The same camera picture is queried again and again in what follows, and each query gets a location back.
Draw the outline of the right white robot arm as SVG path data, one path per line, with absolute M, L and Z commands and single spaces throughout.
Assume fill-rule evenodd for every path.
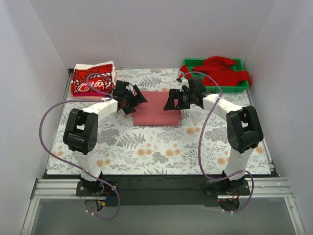
M 212 190 L 234 194 L 244 184 L 251 153 L 264 139 L 257 111 L 251 105 L 242 107 L 223 99 L 221 94 L 207 91 L 199 76 L 185 79 L 179 89 L 170 89 L 163 109 L 186 110 L 191 105 L 226 121 L 227 139 L 231 146 L 229 161 L 220 178 L 207 177 L 207 185 Z

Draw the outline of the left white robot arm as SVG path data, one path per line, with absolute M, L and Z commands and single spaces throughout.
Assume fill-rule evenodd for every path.
M 93 153 L 97 144 L 99 122 L 119 110 L 123 110 L 126 115 L 131 114 L 145 102 L 147 99 L 137 85 L 118 80 L 108 97 L 87 108 L 74 108 L 70 111 L 63 142 L 74 153 L 81 170 L 82 185 L 92 195 L 100 195 L 105 188 L 104 183 L 98 180 L 102 171 Z

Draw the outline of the pink t shirt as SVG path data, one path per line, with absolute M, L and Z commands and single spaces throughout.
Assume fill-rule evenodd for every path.
M 169 92 L 143 91 L 148 102 L 141 103 L 136 111 L 131 113 L 134 126 L 179 126 L 182 119 L 181 111 L 164 111 Z

